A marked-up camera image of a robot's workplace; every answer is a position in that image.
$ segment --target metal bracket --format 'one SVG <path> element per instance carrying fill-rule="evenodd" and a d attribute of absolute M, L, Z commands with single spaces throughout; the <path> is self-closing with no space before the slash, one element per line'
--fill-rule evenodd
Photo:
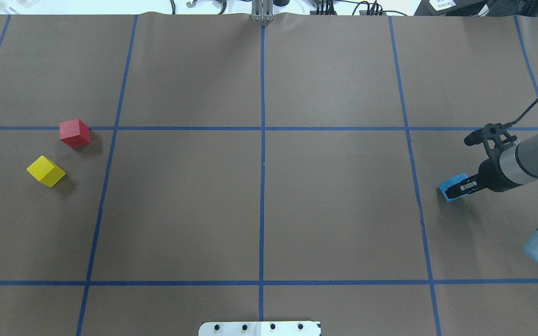
<path fill-rule="evenodd" d="M 273 16 L 273 0 L 252 0 L 252 21 L 271 22 Z"/>

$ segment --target white label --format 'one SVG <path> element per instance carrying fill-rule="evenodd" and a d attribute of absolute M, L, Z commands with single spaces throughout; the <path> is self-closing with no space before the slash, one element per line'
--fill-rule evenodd
<path fill-rule="evenodd" d="M 436 11 L 442 11 L 455 6 L 454 0 L 429 0 L 429 4 L 431 4 Z"/>

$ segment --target robotic arm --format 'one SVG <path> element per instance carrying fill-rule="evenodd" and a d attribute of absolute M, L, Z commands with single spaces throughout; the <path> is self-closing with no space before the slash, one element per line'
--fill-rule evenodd
<path fill-rule="evenodd" d="M 489 158 L 481 163 L 478 174 L 461 174 L 439 185 L 448 202 L 482 189 L 501 193 L 538 179 L 538 134 L 519 142 L 508 132 L 537 102 L 538 98 L 515 121 L 487 124 L 464 139 L 467 146 L 482 143 Z M 538 263 L 538 229 L 524 245 L 524 253 Z"/>

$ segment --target white mounting plate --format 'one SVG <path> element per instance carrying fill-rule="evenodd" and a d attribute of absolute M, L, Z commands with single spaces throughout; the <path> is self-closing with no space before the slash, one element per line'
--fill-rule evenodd
<path fill-rule="evenodd" d="M 321 336 L 321 323 L 313 321 L 207 322 L 198 336 Z"/>

